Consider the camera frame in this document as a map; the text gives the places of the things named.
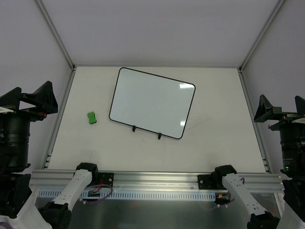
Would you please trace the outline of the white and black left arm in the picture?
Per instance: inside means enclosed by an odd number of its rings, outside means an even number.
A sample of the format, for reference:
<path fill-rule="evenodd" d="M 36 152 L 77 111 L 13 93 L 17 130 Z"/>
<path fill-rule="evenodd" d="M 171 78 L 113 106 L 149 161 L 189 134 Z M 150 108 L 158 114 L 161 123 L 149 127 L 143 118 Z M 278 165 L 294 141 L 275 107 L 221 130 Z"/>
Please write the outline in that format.
<path fill-rule="evenodd" d="M 80 163 L 65 189 L 44 207 L 35 206 L 28 163 L 30 124 L 58 112 L 52 82 L 31 94 L 16 87 L 0 97 L 0 226 L 5 229 L 66 229 L 87 186 L 99 182 L 96 164 Z"/>

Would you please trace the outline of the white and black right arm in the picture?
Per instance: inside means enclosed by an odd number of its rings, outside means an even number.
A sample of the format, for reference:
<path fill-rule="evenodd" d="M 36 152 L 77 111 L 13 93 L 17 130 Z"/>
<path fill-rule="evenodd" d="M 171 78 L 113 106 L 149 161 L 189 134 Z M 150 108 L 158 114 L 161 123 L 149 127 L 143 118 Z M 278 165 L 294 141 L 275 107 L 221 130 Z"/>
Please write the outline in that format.
<path fill-rule="evenodd" d="M 232 165 L 216 167 L 211 174 L 214 186 L 226 189 L 246 213 L 248 229 L 303 229 L 305 227 L 305 100 L 295 97 L 296 112 L 284 112 L 261 95 L 254 122 L 275 120 L 269 126 L 280 133 L 283 169 L 288 179 L 284 186 L 284 211 L 280 218 L 273 216 L 251 195 Z"/>

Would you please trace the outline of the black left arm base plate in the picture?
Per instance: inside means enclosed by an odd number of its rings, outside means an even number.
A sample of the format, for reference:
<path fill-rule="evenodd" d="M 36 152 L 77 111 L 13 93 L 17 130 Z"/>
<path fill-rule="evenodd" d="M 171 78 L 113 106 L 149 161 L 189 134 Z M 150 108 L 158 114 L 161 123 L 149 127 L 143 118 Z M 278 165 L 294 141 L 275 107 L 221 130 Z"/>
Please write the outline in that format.
<path fill-rule="evenodd" d="M 93 182 L 94 185 L 109 185 L 113 187 L 114 173 L 99 172 L 97 178 Z"/>

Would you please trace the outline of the green bone-shaped whiteboard eraser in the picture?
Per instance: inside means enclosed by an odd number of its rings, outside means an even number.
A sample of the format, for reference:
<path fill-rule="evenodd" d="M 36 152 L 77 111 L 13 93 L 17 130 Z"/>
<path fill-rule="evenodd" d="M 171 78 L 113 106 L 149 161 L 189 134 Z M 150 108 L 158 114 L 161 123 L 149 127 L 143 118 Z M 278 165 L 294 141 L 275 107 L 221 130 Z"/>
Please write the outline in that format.
<path fill-rule="evenodd" d="M 96 116 L 95 116 L 95 112 L 89 112 L 87 113 L 87 117 L 89 119 L 89 124 L 95 124 L 97 123 L 97 119 L 96 119 Z"/>

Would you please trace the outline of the white whiteboard with black frame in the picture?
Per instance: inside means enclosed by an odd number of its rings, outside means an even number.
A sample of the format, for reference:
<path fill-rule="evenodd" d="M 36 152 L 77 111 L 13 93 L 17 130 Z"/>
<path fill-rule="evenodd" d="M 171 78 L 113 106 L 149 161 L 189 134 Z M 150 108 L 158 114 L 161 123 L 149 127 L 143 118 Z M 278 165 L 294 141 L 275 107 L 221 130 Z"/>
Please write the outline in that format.
<path fill-rule="evenodd" d="M 195 91 L 193 83 L 122 67 L 109 119 L 179 140 L 185 131 Z"/>

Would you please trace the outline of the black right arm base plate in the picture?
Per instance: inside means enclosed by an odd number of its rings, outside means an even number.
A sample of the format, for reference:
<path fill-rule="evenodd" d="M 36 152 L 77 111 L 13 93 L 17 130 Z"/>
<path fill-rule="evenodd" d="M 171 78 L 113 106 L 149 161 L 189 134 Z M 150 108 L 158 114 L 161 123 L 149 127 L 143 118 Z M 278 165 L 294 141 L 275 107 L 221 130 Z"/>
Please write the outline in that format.
<path fill-rule="evenodd" d="M 220 178 L 215 178 L 214 175 L 200 174 L 197 176 L 199 190 L 225 190 Z"/>

